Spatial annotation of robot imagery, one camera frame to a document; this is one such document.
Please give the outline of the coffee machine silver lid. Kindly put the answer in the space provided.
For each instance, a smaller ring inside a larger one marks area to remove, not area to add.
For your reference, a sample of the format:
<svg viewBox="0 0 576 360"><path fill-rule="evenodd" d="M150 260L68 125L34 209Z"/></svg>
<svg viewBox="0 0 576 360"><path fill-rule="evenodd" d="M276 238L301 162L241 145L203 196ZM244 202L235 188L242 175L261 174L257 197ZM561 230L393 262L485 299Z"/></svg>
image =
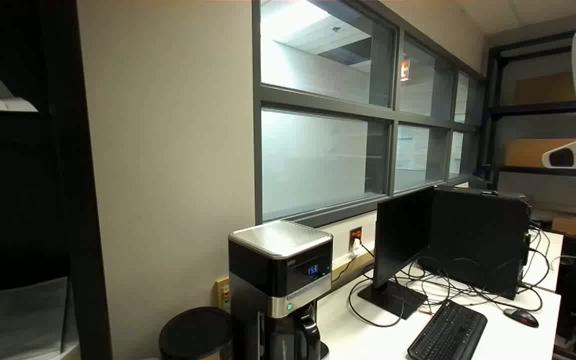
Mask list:
<svg viewBox="0 0 576 360"><path fill-rule="evenodd" d="M268 259L281 260L333 242L333 234L277 219L233 231L228 241Z"/></svg>

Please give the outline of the black and silver coffee machine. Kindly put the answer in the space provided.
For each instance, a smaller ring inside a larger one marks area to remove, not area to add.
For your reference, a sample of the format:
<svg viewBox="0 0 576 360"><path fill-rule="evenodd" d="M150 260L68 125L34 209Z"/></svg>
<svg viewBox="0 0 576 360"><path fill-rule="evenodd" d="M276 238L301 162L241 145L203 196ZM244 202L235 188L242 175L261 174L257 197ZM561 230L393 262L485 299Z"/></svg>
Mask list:
<svg viewBox="0 0 576 360"><path fill-rule="evenodd" d="M233 360L265 360L265 319L281 319L332 288L333 241L286 259L228 240Z"/></svg>

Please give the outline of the glass coffee carafe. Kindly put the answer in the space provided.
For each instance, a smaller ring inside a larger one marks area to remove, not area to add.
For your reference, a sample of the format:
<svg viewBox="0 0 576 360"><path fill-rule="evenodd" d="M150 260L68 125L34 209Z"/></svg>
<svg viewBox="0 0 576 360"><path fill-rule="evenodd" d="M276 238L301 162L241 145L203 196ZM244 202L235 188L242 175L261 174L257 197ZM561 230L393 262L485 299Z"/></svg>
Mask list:
<svg viewBox="0 0 576 360"><path fill-rule="evenodd" d="M264 360L329 360L317 324L317 302L311 301L286 317L267 316L264 323Z"/></svg>

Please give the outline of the window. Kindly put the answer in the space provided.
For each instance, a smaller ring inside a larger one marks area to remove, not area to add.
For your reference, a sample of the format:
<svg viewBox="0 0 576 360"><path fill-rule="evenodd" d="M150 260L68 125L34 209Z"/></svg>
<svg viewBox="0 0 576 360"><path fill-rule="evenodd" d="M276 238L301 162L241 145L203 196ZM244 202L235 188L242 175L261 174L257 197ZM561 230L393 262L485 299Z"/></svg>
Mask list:
<svg viewBox="0 0 576 360"><path fill-rule="evenodd" d="M486 79L400 5L477 34L455 0L252 0L257 223L326 226L476 170Z"/></svg>

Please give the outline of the black monitor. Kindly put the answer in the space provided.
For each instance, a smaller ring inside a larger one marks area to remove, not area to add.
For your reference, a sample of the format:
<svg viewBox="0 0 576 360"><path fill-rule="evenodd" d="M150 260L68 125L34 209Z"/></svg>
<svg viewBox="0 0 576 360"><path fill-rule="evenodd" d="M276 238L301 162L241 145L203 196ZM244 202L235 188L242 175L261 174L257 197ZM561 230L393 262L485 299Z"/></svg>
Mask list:
<svg viewBox="0 0 576 360"><path fill-rule="evenodd" d="M397 273L413 264L427 248L435 188L401 194L378 203L372 284L358 297L407 320L427 296L399 283Z"/></svg>

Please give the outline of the canister with black lid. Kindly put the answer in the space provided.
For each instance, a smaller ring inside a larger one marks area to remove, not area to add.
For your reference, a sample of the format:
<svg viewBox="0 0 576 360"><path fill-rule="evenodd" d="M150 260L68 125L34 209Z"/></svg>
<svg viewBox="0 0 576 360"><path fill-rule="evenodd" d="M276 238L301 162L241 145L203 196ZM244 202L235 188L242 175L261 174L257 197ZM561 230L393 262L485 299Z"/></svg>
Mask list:
<svg viewBox="0 0 576 360"><path fill-rule="evenodd" d="M201 306L172 317L158 335L161 360L233 360L233 319Z"/></svg>

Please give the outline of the black computer tower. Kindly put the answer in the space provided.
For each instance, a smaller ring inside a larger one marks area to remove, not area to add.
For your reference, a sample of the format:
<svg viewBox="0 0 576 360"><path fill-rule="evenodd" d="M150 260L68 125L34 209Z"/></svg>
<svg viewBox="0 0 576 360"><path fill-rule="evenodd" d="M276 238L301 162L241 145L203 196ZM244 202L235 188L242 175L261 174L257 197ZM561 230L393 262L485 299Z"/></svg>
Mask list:
<svg viewBox="0 0 576 360"><path fill-rule="evenodd" d="M521 194L435 187L426 271L513 300L528 263L532 207Z"/></svg>

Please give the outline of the black keyboard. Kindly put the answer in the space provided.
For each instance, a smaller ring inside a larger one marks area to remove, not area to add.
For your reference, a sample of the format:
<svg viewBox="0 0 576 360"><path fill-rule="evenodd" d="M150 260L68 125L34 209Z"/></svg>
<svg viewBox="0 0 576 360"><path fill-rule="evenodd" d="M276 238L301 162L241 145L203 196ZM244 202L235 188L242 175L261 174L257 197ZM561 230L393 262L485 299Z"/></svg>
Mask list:
<svg viewBox="0 0 576 360"><path fill-rule="evenodd" d="M412 360L472 360L487 317L452 300L434 313L407 349Z"/></svg>

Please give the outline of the large cardboard box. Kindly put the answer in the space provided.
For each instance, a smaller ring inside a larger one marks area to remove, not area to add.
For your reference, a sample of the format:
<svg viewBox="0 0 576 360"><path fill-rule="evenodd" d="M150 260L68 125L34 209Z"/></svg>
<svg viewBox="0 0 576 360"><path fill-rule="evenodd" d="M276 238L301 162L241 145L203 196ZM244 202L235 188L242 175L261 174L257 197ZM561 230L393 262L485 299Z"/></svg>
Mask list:
<svg viewBox="0 0 576 360"><path fill-rule="evenodd" d="M576 141L574 138L515 139L503 150L503 166L546 168L543 154Z"/></svg>
<svg viewBox="0 0 576 360"><path fill-rule="evenodd" d="M542 75L515 82L511 105L537 105L576 101L571 71Z"/></svg>

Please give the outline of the black metal shelf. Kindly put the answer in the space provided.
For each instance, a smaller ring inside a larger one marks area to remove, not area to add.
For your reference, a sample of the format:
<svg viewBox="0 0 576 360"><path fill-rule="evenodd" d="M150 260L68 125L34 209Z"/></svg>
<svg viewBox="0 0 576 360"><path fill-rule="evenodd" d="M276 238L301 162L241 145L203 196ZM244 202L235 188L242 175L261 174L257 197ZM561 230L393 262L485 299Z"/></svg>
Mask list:
<svg viewBox="0 0 576 360"><path fill-rule="evenodd" d="M542 155L542 168L527 166L497 166L493 164L494 136L496 123L503 117L512 116L545 116L553 114L576 113L576 101L559 101L539 104L501 105L501 82L503 70L509 63L553 56L562 53L571 53L576 63L576 31L570 30L540 38L526 39L511 44L493 47L489 51L487 66L487 79L490 82L484 94L483 119L487 128L487 154L485 160L480 162L478 170L484 171L491 180L491 188L497 189L499 174L505 173L535 173L546 175L576 176L576 165L553 166L550 163L551 155L546 152ZM566 146L571 157L576 158L576 141Z"/></svg>

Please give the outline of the black computer mouse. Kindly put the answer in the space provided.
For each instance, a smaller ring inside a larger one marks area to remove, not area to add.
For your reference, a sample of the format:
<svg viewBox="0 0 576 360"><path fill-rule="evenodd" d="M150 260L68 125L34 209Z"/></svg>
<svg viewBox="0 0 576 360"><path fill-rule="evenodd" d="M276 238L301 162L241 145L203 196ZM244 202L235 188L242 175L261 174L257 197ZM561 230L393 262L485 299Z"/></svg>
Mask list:
<svg viewBox="0 0 576 360"><path fill-rule="evenodd" d="M513 307L504 309L503 314L522 325L528 326L530 328L539 328L537 319L527 310Z"/></svg>

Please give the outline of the dark cabinet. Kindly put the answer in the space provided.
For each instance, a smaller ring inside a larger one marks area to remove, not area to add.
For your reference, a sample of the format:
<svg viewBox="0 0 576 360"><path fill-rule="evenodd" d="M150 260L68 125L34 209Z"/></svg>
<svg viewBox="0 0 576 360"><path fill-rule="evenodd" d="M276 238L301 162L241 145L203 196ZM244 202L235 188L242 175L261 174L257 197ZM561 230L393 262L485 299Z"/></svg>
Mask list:
<svg viewBox="0 0 576 360"><path fill-rule="evenodd" d="M0 0L0 360L113 360L77 0Z"/></svg>

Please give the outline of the small cardboard box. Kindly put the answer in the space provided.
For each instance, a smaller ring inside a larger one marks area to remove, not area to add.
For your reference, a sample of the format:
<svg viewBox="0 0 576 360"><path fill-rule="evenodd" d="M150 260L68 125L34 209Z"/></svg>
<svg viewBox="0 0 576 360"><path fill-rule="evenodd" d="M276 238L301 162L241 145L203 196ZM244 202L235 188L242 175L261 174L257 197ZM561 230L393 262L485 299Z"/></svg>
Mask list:
<svg viewBox="0 0 576 360"><path fill-rule="evenodd" d="M569 236L576 236L576 216L558 215L553 218L551 229Z"/></svg>

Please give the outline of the yellow wall socket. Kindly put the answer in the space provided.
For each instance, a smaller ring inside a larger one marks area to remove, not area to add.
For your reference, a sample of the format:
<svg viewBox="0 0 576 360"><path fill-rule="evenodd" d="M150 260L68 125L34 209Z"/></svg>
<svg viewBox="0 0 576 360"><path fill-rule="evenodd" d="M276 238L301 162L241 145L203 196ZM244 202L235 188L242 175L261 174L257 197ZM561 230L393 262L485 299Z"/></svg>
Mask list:
<svg viewBox="0 0 576 360"><path fill-rule="evenodd" d="M214 282L214 304L215 307L231 312L231 292L229 276L217 278Z"/></svg>

